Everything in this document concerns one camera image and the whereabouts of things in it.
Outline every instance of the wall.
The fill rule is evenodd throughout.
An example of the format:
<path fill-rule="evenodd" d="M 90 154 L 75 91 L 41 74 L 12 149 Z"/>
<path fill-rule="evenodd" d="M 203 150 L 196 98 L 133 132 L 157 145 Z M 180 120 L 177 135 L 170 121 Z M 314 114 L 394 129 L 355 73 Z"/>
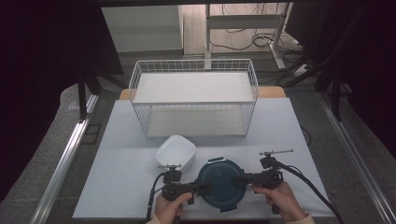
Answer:
<path fill-rule="evenodd" d="M 178 6 L 104 7 L 117 52 L 182 49 Z"/>

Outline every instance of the wire basket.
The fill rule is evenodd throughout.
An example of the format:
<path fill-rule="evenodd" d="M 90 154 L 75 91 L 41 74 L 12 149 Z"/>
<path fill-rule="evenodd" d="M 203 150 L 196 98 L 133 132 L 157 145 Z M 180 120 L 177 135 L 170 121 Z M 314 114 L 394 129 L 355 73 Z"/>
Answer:
<path fill-rule="evenodd" d="M 147 137 L 245 136 L 257 94 L 248 59 L 139 61 L 129 85 Z"/>

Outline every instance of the hand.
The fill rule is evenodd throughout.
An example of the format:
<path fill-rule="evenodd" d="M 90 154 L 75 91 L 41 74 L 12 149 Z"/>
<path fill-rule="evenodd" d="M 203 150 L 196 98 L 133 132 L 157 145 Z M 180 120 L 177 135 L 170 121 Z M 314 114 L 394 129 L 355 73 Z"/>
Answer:
<path fill-rule="evenodd" d="M 155 216 L 161 224 L 171 224 L 175 216 L 183 215 L 183 203 L 192 197 L 192 193 L 184 193 L 174 201 L 167 201 L 162 195 L 157 197 L 155 204 Z"/>
<path fill-rule="evenodd" d="M 288 183 L 282 182 L 276 189 L 258 186 L 252 186 L 252 188 L 255 192 L 264 194 L 268 204 L 275 204 L 279 207 L 279 214 L 285 221 L 298 221 L 306 218 L 307 214 L 298 204 Z"/>

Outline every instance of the metal frame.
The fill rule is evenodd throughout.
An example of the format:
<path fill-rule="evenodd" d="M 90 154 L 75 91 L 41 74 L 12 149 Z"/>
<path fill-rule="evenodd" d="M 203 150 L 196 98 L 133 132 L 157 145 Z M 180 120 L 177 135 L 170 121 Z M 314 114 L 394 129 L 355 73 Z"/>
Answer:
<path fill-rule="evenodd" d="M 387 197 L 371 175 L 369 169 L 361 158 L 359 151 L 356 149 L 353 141 L 350 139 L 347 130 L 344 128 L 343 123 L 338 121 L 337 117 L 332 113 L 331 104 L 326 97 L 326 93 L 318 93 L 318 97 L 323 109 L 326 112 L 326 115 L 329 118 L 329 121 L 331 122 L 335 132 L 343 144 L 349 159 L 355 166 L 355 169 L 361 178 L 361 182 L 374 202 L 379 215 L 384 220 L 384 223 L 396 223 L 396 216 L 389 205 Z"/>
<path fill-rule="evenodd" d="M 90 122 L 92 111 L 96 105 L 97 99 L 98 96 L 91 95 L 90 99 L 88 100 L 87 117 L 76 125 L 76 128 L 73 131 L 72 136 L 70 137 L 69 142 L 67 143 L 67 146 L 64 150 L 64 154 L 62 155 L 58 166 L 56 167 L 55 172 L 53 173 L 52 178 L 47 185 L 46 191 L 44 192 L 44 195 L 41 198 L 37 209 L 35 210 L 35 214 L 30 221 L 31 224 L 46 223 L 50 214 L 50 210 L 55 203 L 59 190 L 61 189 L 64 179 L 66 178 L 67 171 L 69 170 L 70 164 L 72 163 L 76 154 L 81 137 L 84 134 L 88 123 Z"/>
<path fill-rule="evenodd" d="M 282 34 L 283 25 L 288 15 L 290 3 L 286 3 L 281 14 L 275 15 L 226 15 L 210 16 L 210 5 L 206 5 L 206 42 L 205 59 L 211 59 L 210 30 L 216 29 L 265 29 L 274 28 L 276 34 L 270 44 L 270 50 L 275 58 L 277 68 L 286 70 L 282 57 L 279 55 L 277 45 Z"/>

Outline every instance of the white table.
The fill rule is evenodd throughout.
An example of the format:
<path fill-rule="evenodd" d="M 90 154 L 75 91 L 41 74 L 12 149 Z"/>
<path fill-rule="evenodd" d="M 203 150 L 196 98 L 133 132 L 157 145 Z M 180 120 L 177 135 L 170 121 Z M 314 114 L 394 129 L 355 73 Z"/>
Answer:
<path fill-rule="evenodd" d="M 117 101 L 106 127 L 74 218 L 144 218 L 149 192 L 157 168 L 156 149 L 165 139 L 147 139 L 129 101 Z M 288 98 L 259 99 L 246 137 L 190 138 L 197 146 L 195 161 L 183 174 L 182 183 L 194 181 L 205 163 L 217 157 L 234 161 L 247 173 L 262 171 L 259 153 L 293 148 L 276 154 L 278 161 L 298 167 L 327 198 L 317 168 Z M 306 212 L 314 217 L 332 217 L 329 208 L 298 177 L 284 171 Z M 218 208 L 195 196 L 195 204 L 184 206 L 182 219 L 266 219 L 273 215 L 262 195 L 251 188 L 236 210 L 220 213 Z"/>

